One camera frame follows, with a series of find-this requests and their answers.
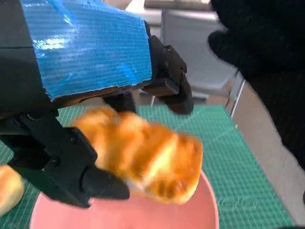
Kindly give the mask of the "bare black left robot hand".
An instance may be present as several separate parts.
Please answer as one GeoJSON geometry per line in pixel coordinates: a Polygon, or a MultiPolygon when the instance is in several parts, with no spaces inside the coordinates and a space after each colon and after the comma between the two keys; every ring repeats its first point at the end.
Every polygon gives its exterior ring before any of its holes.
{"type": "Polygon", "coordinates": [[[129,189],[95,166],[96,152],[58,110],[101,97],[134,111],[131,91],[170,110],[193,111],[186,63],[148,23],[100,0],[0,3],[0,139],[9,165],[53,200],[88,208],[92,197],[128,199],[129,189]]]}

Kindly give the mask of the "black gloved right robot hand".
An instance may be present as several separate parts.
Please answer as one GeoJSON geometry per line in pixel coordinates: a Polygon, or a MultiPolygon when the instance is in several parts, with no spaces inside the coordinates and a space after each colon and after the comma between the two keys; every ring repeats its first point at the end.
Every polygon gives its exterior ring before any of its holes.
{"type": "Polygon", "coordinates": [[[208,44],[251,85],[301,167],[305,165],[305,3],[213,0],[224,30],[208,44]]]}

